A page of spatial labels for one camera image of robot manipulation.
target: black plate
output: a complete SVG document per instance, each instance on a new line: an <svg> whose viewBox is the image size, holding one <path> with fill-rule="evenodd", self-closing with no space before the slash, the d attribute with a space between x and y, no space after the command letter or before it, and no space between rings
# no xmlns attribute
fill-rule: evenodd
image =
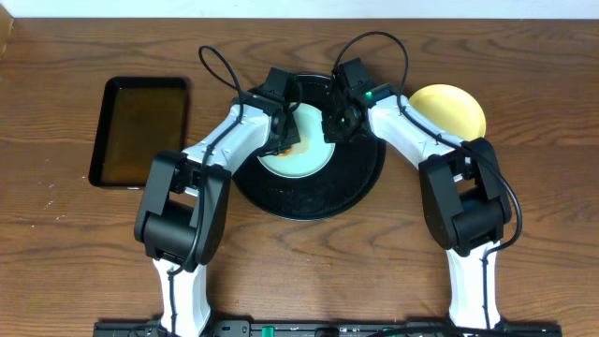
<svg viewBox="0 0 599 337"><path fill-rule="evenodd" d="M303 102L323 112L332 102L330 78L299 75ZM384 140L364 136L335 144L329 162L317 173L289 179L267 170L251 155L233 176L241 192L266 212L293 220L316 220L344 212L364 198L376 183L385 163Z"/></svg>

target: black cable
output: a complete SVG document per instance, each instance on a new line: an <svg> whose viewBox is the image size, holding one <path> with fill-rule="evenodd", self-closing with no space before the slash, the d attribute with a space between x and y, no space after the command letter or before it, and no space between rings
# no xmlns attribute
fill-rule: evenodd
<svg viewBox="0 0 599 337"><path fill-rule="evenodd" d="M392 39L393 41L395 41L400 48L402 48L403 51L403 57L405 60L405 70L403 71L403 77L402 77L402 84L400 85L400 94L397 97L397 105L398 107L401 107L401 112L403 115L405 115L405 117L414 125L416 125L418 128L420 128L422 131L424 131L426 134L428 134L429 136L431 136L433 139L435 139L436 141L443 143L444 145L449 146L450 148L460 152L461 154L463 154L464 156L468 156L473 158L476 162L480 163L482 166L485 167L485 169L487 169L492 175L493 177L495 177L500 183L501 185L504 186L505 191L507 192L507 194L509 195L509 197L512 199L512 203L514 204L514 210L516 211L516 232L514 233L514 236L508 240L505 243L500 244L497 247L493 247L491 249L489 249L487 252L485 252L483 254L483 257L481 258L482 264L483 264L483 309L485 312L485 322L487 324L487 329L490 329L490 322L489 322L489 299L488 299L488 294L487 294L487 265L489 264L488 261L488 257L490 254L495 253L495 252L499 252L501 250L504 250L505 248L511 246L512 244L514 244L518 238L520 237L520 234L522 233L522 209L520 208L520 204L518 202L518 199L516 198L516 194L514 193L514 190L512 189L512 187L509 185L509 183L507 183L507 180L504 178L504 176L501 175L501 173L499 173L495 167L487 160L485 159L483 156L474 153L468 149L464 149L463 147L456 145L454 143L451 143L445 139L443 139L443 136L441 134L434 134L432 131L430 131L427 127L425 127L424 125L422 125L420 122L418 122L414 117L412 117L406 110L406 108L404 106L402 106L401 103L401 99L402 99L402 92L403 92L403 86L405 85L405 81L407 78L407 74L408 74L408 67L409 67L409 61L408 61L408 53L405 49L405 47L403 46L403 43L401 41L399 41L396 37L394 37L393 35L386 33L386 32L368 32L368 33L364 33L356 38L354 38L353 40L351 40L347 45L345 45L345 47L343 48L343 50L341 51L341 53L339 54L339 56L337 57L337 60L335 61L335 66L333 69L337 69L337 66L339 64L339 62L341 61L341 58L343 56L343 53L352 45L354 44L356 41L364 38L364 37L368 37L368 36L372 36L372 35L379 35L379 36L384 36L384 37L389 37L390 39Z"/></svg>
<svg viewBox="0 0 599 337"><path fill-rule="evenodd" d="M233 81L235 82L235 85L223 80L223 78L221 78L220 76L218 76L214 71L212 71L212 69L210 68L210 66L208 66L208 64L206 63L206 61L204 60L204 55L202 54L202 52L204 50L209 50L212 51L220 60L221 62L225 65L226 70L228 70L228 73L231 75L231 78L233 79ZM233 124L229 125L225 131L223 131L223 133L221 133L220 135L218 135L210 144L208 144L206 146L206 152L204 153L204 156L202 157L202 163L201 163L201 168L200 168L200 180L199 180L199 184L197 187L197 226L196 226L196 233L194 235L194 239L192 240L192 244L191 247L189 249L189 252L187 253L187 256L185 257L185 260L183 261L183 263L179 266L179 268L175 271L167 271L168 274L168 293L170 296L170 311L171 311L171 317L170 317L170 321L171 321L171 336L177 336L177 332L176 332L176 323L177 323L177 313L175 311L175 300L174 300L174 295L175 295L175 276L180 274L185 267L194 260L194 255L196 254L196 250L197 250L197 245L199 244L199 237L202 231L202 226L203 226L203 219L204 219L204 198L205 198L205 194L204 194L204 190L205 190L205 185L206 185L206 172L207 172L207 163L208 163L208 158L210 157L210 155L212 154L212 151L214 150L214 147L216 146L216 144L224 137L226 136L226 134L228 134L237 124L239 124L241 122L241 119L243 118L243 102L244 99L242 97L242 89L241 89L241 85L240 82L237 78L237 76L235 75L235 72L233 71L233 68L231 67L231 65L226 61L225 57L223 57L223 55L215 48L212 46L201 46L199 47L199 50L197 51L197 54L199 56L199 60L201 61L201 63L204 65L204 67L206 68L206 70L208 70L208 72L210 72L216 79L218 79L220 82L226 84L228 87L231 87L235 90L237 90L237 94L239 96L239 100L240 100L240 113L237 116L237 118L235 119L235 122L233 122Z"/></svg>
<svg viewBox="0 0 599 337"><path fill-rule="evenodd" d="M472 328L459 328L459 327L409 327L409 328L397 328L397 329L389 329L381 332L376 332L368 335L367 337L388 337L388 336L397 336L397 335L409 335L409 334L425 334L425 333L443 333L444 336L455 336L455 335L463 335L470 334L473 336L481 336L481 337L524 337L520 334L512 333L512 332L501 332L496 330L482 330L482 329L472 329Z"/></svg>

